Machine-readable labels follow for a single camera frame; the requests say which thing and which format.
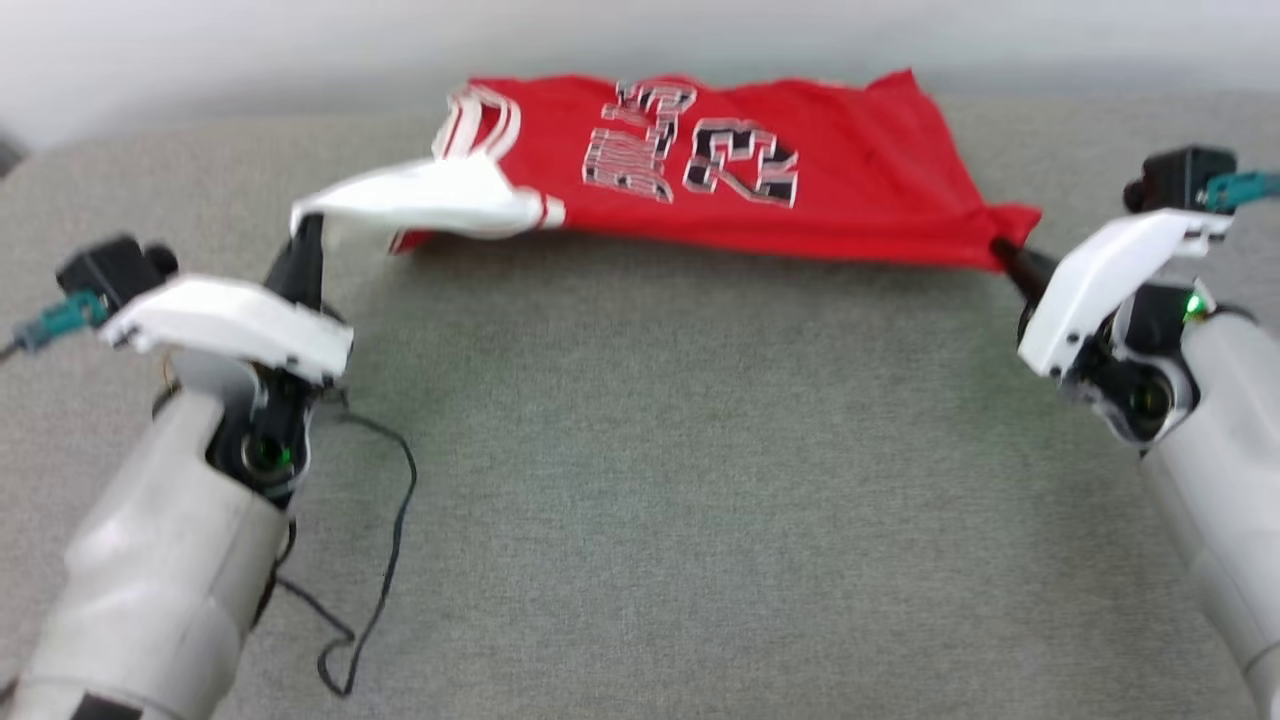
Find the basketball jersey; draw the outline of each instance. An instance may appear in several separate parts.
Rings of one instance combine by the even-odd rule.
[[[1021,243],[1039,220],[1034,208],[983,201],[910,72],[865,90],[794,79],[717,90],[684,77],[484,78],[456,92],[449,109],[434,160],[364,176],[326,191],[328,206],[321,192],[294,214],[325,211],[326,224],[330,214],[358,214],[358,201],[334,199],[364,183],[398,225],[393,252],[431,231],[506,237],[566,227],[992,270],[991,241]]]

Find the teal cable connector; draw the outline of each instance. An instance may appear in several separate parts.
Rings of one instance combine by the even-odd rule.
[[[106,306],[92,292],[72,293],[58,305],[46,307],[40,316],[14,328],[13,345],[27,352],[38,352],[59,337],[106,322]]]
[[[1204,209],[1211,213],[1275,197],[1280,197],[1280,173],[1231,173],[1204,186]]]

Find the gray fabric surface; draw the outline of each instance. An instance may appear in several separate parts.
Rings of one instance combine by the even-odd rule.
[[[946,99],[992,200],[1064,252],[1142,158],[1192,140],[1280,164],[1267,97]],[[228,122],[46,155],[0,183],[3,316],[129,228],[257,279],[289,201],[425,154],[439,118]],[[1280,213],[1207,273],[1280,323]],[[1249,717],[1130,452],[1018,363],[1000,278],[594,237],[346,250],[360,410],[422,466],[401,575],[347,703],[328,630],[280,596],[233,717]],[[148,420],[159,360],[78,338],[0,372],[0,673]],[[404,484],[394,448],[315,438],[289,574],[362,621]]]

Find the black cable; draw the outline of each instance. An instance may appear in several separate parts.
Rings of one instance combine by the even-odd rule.
[[[19,350],[22,350],[20,345],[18,345],[17,342],[10,342],[4,347],[4,350],[0,350],[0,363],[4,363],[5,360],[17,355]]]
[[[4,688],[0,688],[0,707],[5,707],[13,701],[14,693],[18,692],[18,678],[13,678],[5,683]]]
[[[362,415],[357,415],[351,411],[351,402],[347,397],[346,389],[335,391],[338,393],[338,401],[342,405],[342,414],[338,415],[337,423],[351,423],[353,425],[360,425],[372,433],[380,434],[397,445],[404,452],[404,460],[408,462],[408,488],[404,491],[404,498],[401,500],[399,510],[396,512],[396,521],[392,523],[392,551],[390,556],[387,559],[387,570],[383,574],[383,587],[378,593],[378,603],[374,606],[374,612],[369,618],[369,623],[365,624],[364,632],[356,635],[356,632],[351,629],[349,625],[343,623],[337,615],[334,615],[328,607],[324,606],[311,592],[303,589],[296,582],[288,578],[282,578],[276,574],[276,584],[305,602],[311,607],[325,623],[328,623],[334,630],[338,632],[338,638],[334,638],[320,651],[320,656],[316,657],[316,671],[320,674],[320,682],[324,683],[329,692],[338,697],[351,696],[352,688],[356,685],[356,671],[360,666],[360,655],[365,650],[365,643],[369,642],[369,637],[372,634],[374,628],[378,625],[378,620],[381,619],[383,610],[387,607],[387,598],[392,592],[392,583],[396,580],[396,566],[399,564],[401,541],[404,536],[404,518],[408,514],[410,502],[413,500],[413,492],[417,489],[417,461],[413,459],[413,451],[408,446],[408,441],[396,430],[370,420]],[[293,552],[293,546],[298,538],[298,527],[296,521],[289,521],[289,538],[284,546],[284,551],[276,560],[276,569],[288,560],[289,553]],[[335,650],[352,647],[355,650],[351,653],[351,665],[347,667],[347,679],[343,684],[338,684],[333,675],[329,673],[329,655]]]

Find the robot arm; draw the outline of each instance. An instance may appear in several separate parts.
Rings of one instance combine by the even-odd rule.
[[[175,388],[65,555],[69,580],[10,717],[202,720],[230,689],[310,456],[312,405],[353,333],[321,311],[320,220],[265,286],[165,281],[131,240],[77,256],[101,340],[177,346]]]
[[[1156,279],[1203,256],[1231,217],[1235,159],[1152,158],[1114,220],[1055,264],[993,247],[1027,297],[1019,356],[1140,451],[1139,470],[1261,717],[1280,719],[1280,343],[1197,282]],[[1245,176],[1253,183],[1258,176]]]

